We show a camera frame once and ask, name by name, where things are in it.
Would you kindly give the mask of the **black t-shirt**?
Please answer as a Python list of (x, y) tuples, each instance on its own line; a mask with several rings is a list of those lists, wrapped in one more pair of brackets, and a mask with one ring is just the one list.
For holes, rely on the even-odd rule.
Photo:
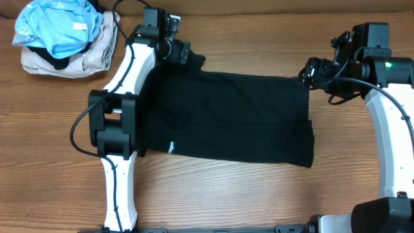
[(140, 93), (146, 147), (311, 167), (309, 91), (295, 78), (207, 72), (205, 60), (190, 53), (187, 64), (163, 63), (150, 73)]

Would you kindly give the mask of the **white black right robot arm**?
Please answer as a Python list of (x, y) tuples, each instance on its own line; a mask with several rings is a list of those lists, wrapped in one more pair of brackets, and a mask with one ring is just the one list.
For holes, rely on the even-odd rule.
[(298, 77), (305, 87), (344, 100), (363, 96), (380, 163), (378, 199), (356, 205), (350, 214), (313, 216), (307, 232), (412, 232), (413, 60), (366, 56), (337, 67), (313, 57)]

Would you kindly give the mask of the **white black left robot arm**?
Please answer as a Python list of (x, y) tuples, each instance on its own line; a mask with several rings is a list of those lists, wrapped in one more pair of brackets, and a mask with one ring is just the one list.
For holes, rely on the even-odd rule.
[(158, 62), (187, 62), (190, 43), (175, 39), (180, 21), (180, 16), (150, 9), (134, 29), (113, 79), (103, 90), (89, 94), (91, 143), (105, 171), (107, 212), (102, 232), (136, 232), (134, 167), (143, 148), (138, 96)]

